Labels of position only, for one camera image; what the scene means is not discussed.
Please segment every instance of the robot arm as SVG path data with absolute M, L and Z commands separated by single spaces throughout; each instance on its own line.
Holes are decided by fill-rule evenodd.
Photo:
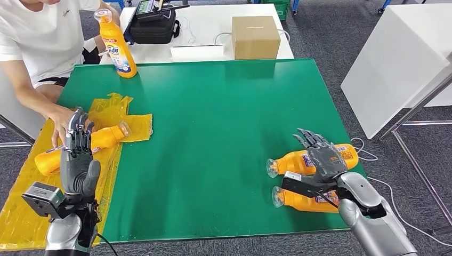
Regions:
M 281 187 L 307 197 L 336 190 L 339 214 L 367 255 L 417 255 L 405 228 L 369 181 L 359 173 L 347 172 L 337 149 L 321 135 L 298 131 L 304 138 L 294 137 L 305 146 L 317 170 L 311 176 L 286 172 Z
M 100 221 L 94 193 L 100 163 L 93 160 L 91 131 L 85 129 L 87 114 L 78 108 L 69 122 L 66 146 L 61 151 L 60 175 L 63 192 L 53 186 L 35 182 L 22 198 L 43 217 L 50 215 L 46 236 L 48 256 L 89 255 Z

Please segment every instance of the cardboard box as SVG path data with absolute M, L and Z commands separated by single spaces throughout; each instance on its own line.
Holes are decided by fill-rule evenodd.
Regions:
M 280 41 L 272 16 L 232 17 L 236 60 L 276 59 Z

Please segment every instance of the gray carpet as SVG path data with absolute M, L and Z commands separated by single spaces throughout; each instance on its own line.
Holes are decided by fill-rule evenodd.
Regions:
M 246 4 L 245 0 L 192 1 L 190 4 Z M 365 138 L 340 84 L 372 32 L 379 17 L 376 10 L 383 0 L 303 0 L 298 15 L 288 14 L 283 26 L 290 33 L 290 46 L 296 58 L 314 58 L 334 104 L 350 137 Z M 92 14 L 82 13 L 85 37 L 97 33 Z M 310 99 L 303 99 L 309 104 Z M 452 107 L 425 108 L 415 119 L 450 119 Z M 447 177 L 452 164 L 450 126 L 403 127 L 400 134 L 412 149 L 421 167 L 431 177 L 446 205 L 452 209 L 452 188 Z M 0 142 L 14 141 L 6 129 L 0 130 Z M 446 225 L 433 198 L 420 181 L 395 138 L 385 142 L 366 140 L 366 149 L 379 156 L 376 162 L 363 162 L 370 177 L 392 185 L 395 201 L 403 217 L 422 230 Z M 0 149 L 0 204 L 3 205 L 11 185 L 28 154 L 27 148 Z M 375 188 L 387 199 L 389 190 L 377 183 Z M 419 255 L 443 255 L 451 248 L 407 227 L 408 237 Z M 452 242 L 452 235 L 439 239 Z M 208 241 L 150 242 L 115 245 L 119 255 L 363 255 L 351 233 L 317 233 L 287 236 L 214 239 Z M 0 255 L 42 255 L 42 251 L 0 253 Z M 112 255 L 106 246 L 94 248 L 93 255 Z

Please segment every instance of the black bag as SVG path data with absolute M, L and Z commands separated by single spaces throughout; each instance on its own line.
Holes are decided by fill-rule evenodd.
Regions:
M 134 16 L 128 29 L 135 43 L 167 44 L 173 37 L 179 36 L 181 26 L 176 20 L 176 11 L 168 10 L 162 13 L 162 18 L 159 20 L 140 22 Z

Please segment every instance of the blue table leg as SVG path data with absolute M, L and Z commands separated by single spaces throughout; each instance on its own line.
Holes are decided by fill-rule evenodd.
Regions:
M 119 1 L 118 1 L 118 4 L 119 4 L 119 7 L 121 7 L 121 10 L 124 9 L 124 7 L 126 7 L 126 6 L 124 5 L 124 0 L 119 0 Z
M 297 8 L 298 8 L 298 3 L 299 3 L 299 1 L 300 1 L 300 0 L 294 0 L 294 3 L 293 3 L 293 5 L 292 5 L 292 13 L 293 13 L 294 15 L 297 15 L 297 13 L 298 13 Z
M 380 9 L 378 9 L 378 13 L 383 14 L 384 10 L 386 9 L 386 6 L 388 6 L 390 3 L 391 3 L 391 0 L 384 1 L 383 6 Z

